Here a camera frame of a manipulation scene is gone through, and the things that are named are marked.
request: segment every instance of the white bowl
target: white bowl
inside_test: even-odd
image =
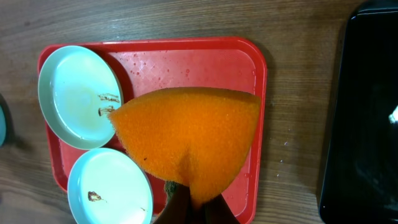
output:
[[[67,46],[53,52],[40,71],[38,91],[45,120],[67,144],[93,149],[114,136],[107,114],[122,105],[121,88],[91,50]]]
[[[90,150],[76,161],[68,201],[78,224],[149,224],[152,218],[153,196],[145,173],[113,149]]]

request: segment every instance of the red tray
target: red tray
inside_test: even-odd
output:
[[[241,223],[256,212],[267,66],[260,50],[238,37],[138,40],[76,44],[102,57],[117,75],[125,102],[150,91],[180,86],[207,86],[240,90],[261,97],[256,135],[246,162],[233,183],[223,192]],[[40,54],[38,73],[47,57],[66,44],[50,45]],[[67,190],[70,169],[85,152],[75,149],[46,124],[52,170],[57,184]],[[124,151],[117,137],[106,147]],[[164,181],[148,175],[154,194],[154,213],[165,207]]]

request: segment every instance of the orange sponge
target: orange sponge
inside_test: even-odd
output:
[[[109,114],[122,145],[146,172],[189,186],[195,206],[222,193],[242,168],[261,101],[241,91],[169,88]]]

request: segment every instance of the brown residue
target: brown residue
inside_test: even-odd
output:
[[[88,192],[88,200],[91,202],[97,202],[97,201],[104,200],[104,199],[102,199],[101,196],[99,196],[95,192]]]
[[[98,108],[98,115],[102,116],[104,114],[109,114],[112,111],[114,111],[114,107],[113,106],[107,106],[107,107],[104,107],[104,108]]]
[[[100,100],[106,100],[106,101],[120,103],[119,96],[116,96],[116,95],[113,95],[110,93],[100,94],[100,95],[98,95],[98,97]]]

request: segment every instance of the wooden table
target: wooden table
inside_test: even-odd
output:
[[[315,191],[338,31],[362,0],[0,0],[0,94],[12,141],[0,148],[0,223],[74,223],[56,185],[37,100],[49,44],[241,36],[268,63],[254,223],[319,223]]]

